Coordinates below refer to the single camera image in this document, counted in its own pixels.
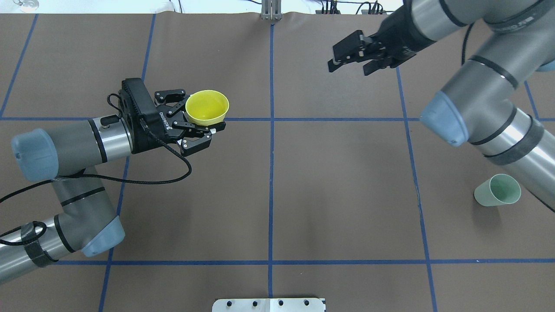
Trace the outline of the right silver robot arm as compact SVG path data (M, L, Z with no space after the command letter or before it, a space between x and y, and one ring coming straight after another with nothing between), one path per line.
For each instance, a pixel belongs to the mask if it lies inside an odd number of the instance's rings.
M355 30L333 46L329 72L365 62L364 75L396 68L478 20L492 30L438 91L420 121L452 146L468 142L554 210L554 136L510 97L554 69L552 0L405 0L376 33Z

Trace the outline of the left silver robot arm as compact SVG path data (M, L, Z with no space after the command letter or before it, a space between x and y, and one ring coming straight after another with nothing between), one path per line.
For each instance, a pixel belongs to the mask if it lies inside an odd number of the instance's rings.
M101 254L125 237L120 217L103 180L125 184L164 185L192 173L187 156L207 148L224 130L229 101L218 91L187 94L184 89L156 91L122 87L116 97L117 114L68 124L52 130L36 129L12 139L14 158L33 184L4 197L42 185L52 185L63 211L45 221L30 221L1 235L1 282L7 283L38 268L55 264L81 251ZM96 166L156 148L165 148L187 167L178 178L132 180L101 175Z

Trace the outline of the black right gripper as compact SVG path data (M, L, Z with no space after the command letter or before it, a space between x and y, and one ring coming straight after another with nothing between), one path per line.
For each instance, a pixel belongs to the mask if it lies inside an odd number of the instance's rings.
M404 4L388 16L373 37L362 30L355 30L333 46L333 57L327 62L329 73L343 65L365 62L363 75L396 68L430 47L434 41L426 37L416 26L412 4Z

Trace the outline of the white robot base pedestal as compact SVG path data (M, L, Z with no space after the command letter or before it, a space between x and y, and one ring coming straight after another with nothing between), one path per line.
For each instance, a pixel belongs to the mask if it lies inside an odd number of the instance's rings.
M325 312L321 298L218 299L212 312Z

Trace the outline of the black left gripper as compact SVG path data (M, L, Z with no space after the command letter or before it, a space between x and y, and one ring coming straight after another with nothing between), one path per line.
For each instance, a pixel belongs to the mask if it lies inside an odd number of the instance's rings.
M165 144L178 144L182 156L190 156L210 146L215 133L223 131L226 122L201 126L189 122L172 122L167 115L184 112L191 95L184 89L156 91L152 101L130 102L131 154L139 154Z

